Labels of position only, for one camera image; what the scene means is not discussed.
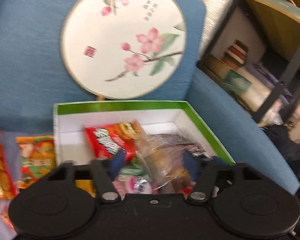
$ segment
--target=metal screw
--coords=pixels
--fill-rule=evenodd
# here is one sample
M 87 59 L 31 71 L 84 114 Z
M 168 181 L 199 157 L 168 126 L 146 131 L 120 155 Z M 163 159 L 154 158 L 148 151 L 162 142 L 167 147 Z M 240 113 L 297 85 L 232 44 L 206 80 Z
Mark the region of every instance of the metal screw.
M 103 193 L 102 198 L 105 200 L 115 200 L 118 198 L 118 194 L 115 192 L 106 192 Z
M 196 191 L 191 193 L 190 197 L 194 200 L 204 200 L 206 198 L 206 195 L 203 192 Z

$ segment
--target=blue cushion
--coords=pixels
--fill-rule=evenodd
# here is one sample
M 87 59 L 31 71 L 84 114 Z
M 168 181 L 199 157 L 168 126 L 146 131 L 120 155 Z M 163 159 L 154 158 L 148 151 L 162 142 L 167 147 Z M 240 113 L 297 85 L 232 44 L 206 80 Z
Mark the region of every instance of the blue cushion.
M 54 103 L 95 100 L 70 77 L 60 56 L 60 34 L 77 0 L 0 0 L 0 128 L 52 131 Z M 188 29 L 179 68 L 142 99 L 183 100 L 193 76 L 205 5 L 176 0 Z
M 295 194 L 300 184 L 277 148 L 248 114 L 200 69 L 187 101 L 238 163 L 247 163 Z

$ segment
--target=cardboard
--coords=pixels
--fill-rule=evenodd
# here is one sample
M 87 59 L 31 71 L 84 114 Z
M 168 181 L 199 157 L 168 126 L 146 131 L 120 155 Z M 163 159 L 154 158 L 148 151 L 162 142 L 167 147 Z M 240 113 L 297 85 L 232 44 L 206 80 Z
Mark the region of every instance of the cardboard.
M 55 104 L 54 136 L 57 164 L 88 164 L 94 156 L 84 127 L 138 120 L 147 134 L 179 134 L 203 146 L 209 156 L 234 164 L 207 124 L 184 101 L 93 101 Z
M 240 73 L 230 68 L 227 64 L 222 62 L 212 54 L 208 55 L 204 60 L 203 64 L 211 72 L 213 72 L 218 78 L 225 83 L 236 87 L 237 89 L 246 92 L 251 86 L 251 82 L 244 78 Z

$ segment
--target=chinese characters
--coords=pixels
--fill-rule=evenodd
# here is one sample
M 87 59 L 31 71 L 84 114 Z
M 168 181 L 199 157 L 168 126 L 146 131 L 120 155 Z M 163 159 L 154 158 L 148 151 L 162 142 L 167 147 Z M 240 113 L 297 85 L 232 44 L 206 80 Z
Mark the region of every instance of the chinese characters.
M 155 9 L 158 8 L 158 5 L 154 3 L 154 0 L 148 0 L 142 7 L 147 10 L 144 20 L 149 21 L 155 13 Z
M 84 51 L 84 55 L 88 57 L 94 57 L 95 53 L 96 53 L 96 49 L 90 46 L 87 46 L 87 48 Z

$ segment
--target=white box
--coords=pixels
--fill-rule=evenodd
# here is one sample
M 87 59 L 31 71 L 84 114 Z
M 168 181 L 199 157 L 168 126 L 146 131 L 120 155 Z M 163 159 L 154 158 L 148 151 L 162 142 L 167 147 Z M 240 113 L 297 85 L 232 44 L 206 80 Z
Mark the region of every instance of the white box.
M 209 156 L 234 160 L 207 124 L 184 101 L 93 101 L 55 104 L 54 136 L 57 164 L 88 164 L 94 158 L 84 127 L 138 120 L 147 134 L 179 134 L 199 143 Z

